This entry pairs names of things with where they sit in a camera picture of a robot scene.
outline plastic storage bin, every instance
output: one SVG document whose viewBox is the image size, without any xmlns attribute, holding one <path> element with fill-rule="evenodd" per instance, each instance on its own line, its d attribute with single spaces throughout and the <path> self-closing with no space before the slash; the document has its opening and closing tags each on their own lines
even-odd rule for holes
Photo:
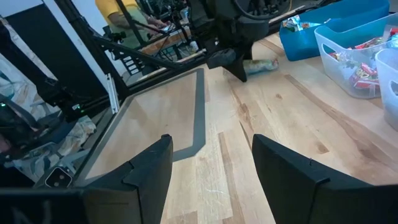
<svg viewBox="0 0 398 224">
<path fill-rule="evenodd" d="M 388 16 L 388 0 L 342 0 L 319 9 L 300 14 L 302 22 L 324 23 L 334 31 L 343 32 L 367 22 Z M 311 27 L 300 32 L 291 32 L 280 26 L 279 36 L 286 57 L 290 61 L 319 56 L 317 40 Z"/>
<path fill-rule="evenodd" d="M 385 49 L 376 55 L 381 98 L 386 121 L 398 131 L 398 50 Z"/>
<path fill-rule="evenodd" d="M 361 67 L 363 68 L 363 63 L 376 69 L 376 53 L 391 46 L 393 40 L 366 49 L 350 50 L 347 48 L 363 44 L 375 37 L 383 36 L 383 39 L 387 40 L 389 31 L 393 27 L 398 27 L 398 14 L 393 14 L 340 33 L 325 26 L 317 28 L 315 37 L 317 38 L 326 74 L 355 98 L 370 99 L 380 97 L 379 85 L 371 85 L 369 88 L 358 88 L 354 86 L 352 77 L 355 73 L 362 73 Z M 337 61 L 329 54 L 332 52 L 339 53 L 342 59 Z"/>
</svg>

